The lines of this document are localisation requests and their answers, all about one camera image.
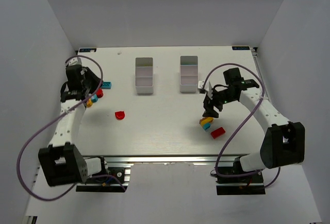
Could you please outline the red rectangular lego brick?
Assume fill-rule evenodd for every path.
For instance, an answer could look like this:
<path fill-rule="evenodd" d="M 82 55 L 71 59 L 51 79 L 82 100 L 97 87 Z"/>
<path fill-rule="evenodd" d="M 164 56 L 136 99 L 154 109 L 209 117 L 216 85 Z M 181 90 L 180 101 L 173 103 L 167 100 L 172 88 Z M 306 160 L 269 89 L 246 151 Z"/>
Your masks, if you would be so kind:
<path fill-rule="evenodd" d="M 218 129 L 212 131 L 210 133 L 210 135 L 213 139 L 217 139 L 217 138 L 221 137 L 222 135 L 224 135 L 225 133 L 226 133 L 226 131 L 224 130 L 224 128 L 220 127 Z"/>

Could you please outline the small red curved lego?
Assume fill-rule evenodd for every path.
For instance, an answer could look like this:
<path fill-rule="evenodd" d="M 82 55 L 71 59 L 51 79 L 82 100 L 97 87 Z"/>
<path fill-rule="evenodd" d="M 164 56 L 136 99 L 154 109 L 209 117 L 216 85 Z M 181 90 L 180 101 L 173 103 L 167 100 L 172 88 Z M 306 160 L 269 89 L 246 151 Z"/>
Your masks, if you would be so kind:
<path fill-rule="evenodd" d="M 115 118 L 117 120 L 123 120 L 125 118 L 125 112 L 124 111 L 117 111 L 114 113 Z"/>

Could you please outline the red round lego piece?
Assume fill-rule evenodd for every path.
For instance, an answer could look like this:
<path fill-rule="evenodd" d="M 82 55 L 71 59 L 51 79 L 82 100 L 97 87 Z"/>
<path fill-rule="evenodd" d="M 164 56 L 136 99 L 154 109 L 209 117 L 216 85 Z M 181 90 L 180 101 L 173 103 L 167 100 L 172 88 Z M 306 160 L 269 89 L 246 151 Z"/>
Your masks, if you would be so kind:
<path fill-rule="evenodd" d="M 98 98 L 102 98 L 104 96 L 103 90 L 98 89 L 98 91 L 96 92 L 96 95 L 97 95 Z"/>

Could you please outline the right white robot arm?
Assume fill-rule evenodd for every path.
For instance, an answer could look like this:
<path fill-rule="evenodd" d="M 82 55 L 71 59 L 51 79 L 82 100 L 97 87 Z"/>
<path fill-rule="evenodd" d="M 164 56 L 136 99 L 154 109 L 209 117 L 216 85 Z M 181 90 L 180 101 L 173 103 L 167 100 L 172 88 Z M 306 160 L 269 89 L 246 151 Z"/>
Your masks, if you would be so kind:
<path fill-rule="evenodd" d="M 203 117 L 218 118 L 225 104 L 236 101 L 250 112 L 221 148 L 214 166 L 216 175 L 221 178 L 245 178 L 264 169 L 302 163 L 305 159 L 303 124 L 290 121 L 272 105 L 265 97 L 262 80 L 255 73 L 252 79 L 244 79 L 240 69 L 249 72 L 247 67 L 236 63 L 228 63 L 227 66 L 230 68 L 223 73 L 225 85 L 222 90 L 218 91 L 217 85 L 211 85 L 208 79 L 199 81 L 197 85 L 199 92 L 205 95 Z M 224 150 L 251 118 L 255 118 L 265 134 L 260 149 L 236 158 L 231 173 L 221 173 L 219 162 Z"/>

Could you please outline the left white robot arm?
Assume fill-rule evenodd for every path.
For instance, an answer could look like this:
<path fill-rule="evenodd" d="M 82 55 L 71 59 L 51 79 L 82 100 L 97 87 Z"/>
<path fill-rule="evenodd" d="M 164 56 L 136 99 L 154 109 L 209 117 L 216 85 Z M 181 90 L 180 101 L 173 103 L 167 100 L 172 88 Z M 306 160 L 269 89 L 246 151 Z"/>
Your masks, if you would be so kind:
<path fill-rule="evenodd" d="M 84 101 L 100 83 L 88 67 L 79 63 L 65 67 L 67 82 L 60 91 L 60 114 L 55 133 L 46 148 L 38 152 L 49 186 L 85 183 L 104 169 L 101 157 L 85 159 L 76 147 L 79 126 L 86 111 Z"/>

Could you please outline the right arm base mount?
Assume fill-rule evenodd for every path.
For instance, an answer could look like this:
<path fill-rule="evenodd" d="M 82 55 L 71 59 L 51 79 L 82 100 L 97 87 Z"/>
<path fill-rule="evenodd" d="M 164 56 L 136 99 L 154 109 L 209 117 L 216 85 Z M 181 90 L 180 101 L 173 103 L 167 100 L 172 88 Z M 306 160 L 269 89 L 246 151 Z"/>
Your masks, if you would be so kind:
<path fill-rule="evenodd" d="M 223 175 L 244 174 L 239 159 L 236 158 L 232 165 L 218 167 L 218 171 Z M 220 177 L 215 170 L 210 172 L 216 178 L 216 190 L 218 196 L 241 196 L 241 195 L 265 195 L 265 186 L 262 173 L 244 177 L 226 178 Z"/>

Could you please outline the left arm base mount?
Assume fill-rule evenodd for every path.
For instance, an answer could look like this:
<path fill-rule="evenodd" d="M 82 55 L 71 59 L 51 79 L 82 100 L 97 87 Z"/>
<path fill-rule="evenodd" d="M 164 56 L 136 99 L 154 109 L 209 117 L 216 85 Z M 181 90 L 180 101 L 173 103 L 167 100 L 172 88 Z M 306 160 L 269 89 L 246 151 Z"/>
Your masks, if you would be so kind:
<path fill-rule="evenodd" d="M 86 183 L 77 184 L 76 192 L 81 193 L 124 193 L 128 188 L 127 166 L 108 164 L 105 157 L 89 157 L 101 160 L 101 171 L 90 176 Z"/>

